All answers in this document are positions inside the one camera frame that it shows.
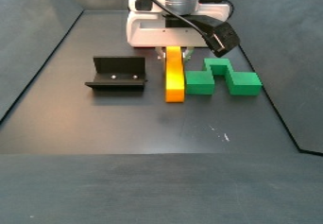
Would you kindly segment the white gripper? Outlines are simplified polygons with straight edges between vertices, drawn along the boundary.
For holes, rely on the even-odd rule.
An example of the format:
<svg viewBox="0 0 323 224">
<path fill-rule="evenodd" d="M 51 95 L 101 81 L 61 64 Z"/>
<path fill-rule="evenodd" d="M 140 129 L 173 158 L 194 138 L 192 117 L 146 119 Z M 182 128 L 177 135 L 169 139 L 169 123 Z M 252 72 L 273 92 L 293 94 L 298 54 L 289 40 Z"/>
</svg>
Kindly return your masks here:
<svg viewBox="0 0 323 224">
<path fill-rule="evenodd" d="M 229 6 L 221 3 L 202 4 L 198 0 L 156 0 L 180 16 L 208 16 L 225 21 Z M 184 46 L 182 60 L 192 57 L 194 47 L 205 47 L 198 33 L 150 0 L 127 0 L 126 42 L 131 47 L 154 47 L 157 59 L 165 61 L 164 46 Z"/>
</svg>

